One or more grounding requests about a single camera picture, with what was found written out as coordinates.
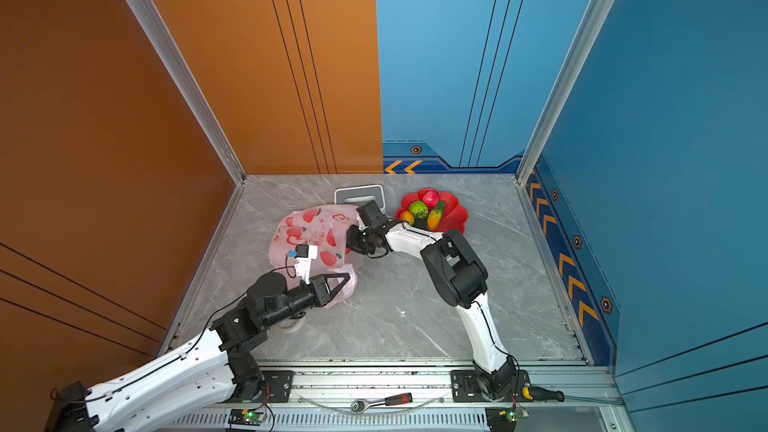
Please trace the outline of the pink dragon fruit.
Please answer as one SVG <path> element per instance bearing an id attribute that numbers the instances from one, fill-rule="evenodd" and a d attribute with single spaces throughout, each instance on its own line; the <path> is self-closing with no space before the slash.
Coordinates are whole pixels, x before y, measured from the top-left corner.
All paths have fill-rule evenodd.
<path id="1" fill-rule="evenodd" d="M 432 210 L 440 202 L 440 193 L 434 189 L 428 189 L 423 193 L 421 201 L 429 210 Z"/>

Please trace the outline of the green cucumber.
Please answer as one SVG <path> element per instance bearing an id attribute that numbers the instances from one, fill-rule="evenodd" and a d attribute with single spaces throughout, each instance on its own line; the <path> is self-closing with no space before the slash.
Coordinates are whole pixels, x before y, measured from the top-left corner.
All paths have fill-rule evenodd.
<path id="1" fill-rule="evenodd" d="M 430 210 L 427 219 L 427 229 L 429 231 L 436 231 L 443 219 L 444 213 L 446 209 L 446 202 L 443 200 L 440 200 L 437 202 L 435 207 Z"/>

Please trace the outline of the green lime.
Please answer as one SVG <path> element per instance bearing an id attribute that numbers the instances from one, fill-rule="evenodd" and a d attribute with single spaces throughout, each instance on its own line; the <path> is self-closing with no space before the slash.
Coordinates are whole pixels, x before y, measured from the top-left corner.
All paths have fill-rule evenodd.
<path id="1" fill-rule="evenodd" d="M 430 209 L 429 207 L 420 200 L 412 202 L 408 207 L 409 212 L 414 216 L 415 219 L 419 220 L 426 220 Z"/>

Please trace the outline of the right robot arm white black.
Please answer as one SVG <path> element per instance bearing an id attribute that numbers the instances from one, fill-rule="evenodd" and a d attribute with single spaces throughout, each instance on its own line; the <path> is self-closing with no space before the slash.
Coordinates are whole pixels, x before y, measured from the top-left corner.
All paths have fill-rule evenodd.
<path id="1" fill-rule="evenodd" d="M 358 223 L 347 232 L 347 248 L 369 258 L 403 253 L 423 261 L 438 295 L 460 315 L 472 347 L 481 393 L 502 401 L 521 377 L 517 360 L 503 346 L 492 318 L 488 271 L 457 230 L 429 232 L 388 218 L 373 201 L 357 208 Z"/>

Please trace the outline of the pink printed plastic bag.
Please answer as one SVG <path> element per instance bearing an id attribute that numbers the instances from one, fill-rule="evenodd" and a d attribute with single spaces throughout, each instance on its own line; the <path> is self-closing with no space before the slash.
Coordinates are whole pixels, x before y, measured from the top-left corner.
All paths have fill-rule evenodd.
<path id="1" fill-rule="evenodd" d="M 341 292 L 325 306 L 330 309 L 353 295 L 357 272 L 364 264 L 363 256 L 346 245 L 349 228 L 357 224 L 357 209 L 353 205 L 324 204 L 292 212 L 277 227 L 268 259 L 273 268 L 281 267 L 280 273 L 286 277 L 288 288 L 293 288 L 299 284 L 300 275 L 293 268 L 296 259 L 289 253 L 298 245 L 316 246 L 318 255 L 311 261 L 311 277 L 326 273 L 350 275 Z"/>

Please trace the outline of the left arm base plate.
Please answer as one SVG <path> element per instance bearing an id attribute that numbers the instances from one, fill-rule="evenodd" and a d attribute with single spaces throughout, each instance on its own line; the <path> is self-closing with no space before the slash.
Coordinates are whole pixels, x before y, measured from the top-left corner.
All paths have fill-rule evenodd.
<path id="1" fill-rule="evenodd" d="M 291 397 L 294 378 L 293 370 L 267 370 L 258 384 L 246 387 L 240 394 L 241 400 L 253 404 L 286 404 Z"/>

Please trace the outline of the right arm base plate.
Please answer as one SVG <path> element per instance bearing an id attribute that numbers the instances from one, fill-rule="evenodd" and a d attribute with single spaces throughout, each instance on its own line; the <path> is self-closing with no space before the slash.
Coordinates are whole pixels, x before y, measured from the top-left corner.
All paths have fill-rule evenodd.
<path id="1" fill-rule="evenodd" d="M 520 379 L 512 381 L 511 389 L 503 398 L 491 399 L 481 391 L 477 371 L 474 369 L 453 370 L 450 373 L 452 399 L 456 403 L 469 402 L 530 402 L 523 395 L 523 388 L 530 385 L 530 377 L 523 370 Z"/>

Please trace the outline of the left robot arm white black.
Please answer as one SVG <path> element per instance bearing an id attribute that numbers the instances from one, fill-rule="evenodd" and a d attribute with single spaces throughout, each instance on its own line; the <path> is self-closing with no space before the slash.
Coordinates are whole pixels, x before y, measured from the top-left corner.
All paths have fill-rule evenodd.
<path id="1" fill-rule="evenodd" d="M 233 397 L 258 398 L 268 387 L 253 349 L 271 327 L 328 305 L 349 280 L 347 273 L 320 274 L 289 288 L 283 274 L 270 271 L 188 342 L 110 381 L 54 392 L 45 428 L 151 431 Z"/>

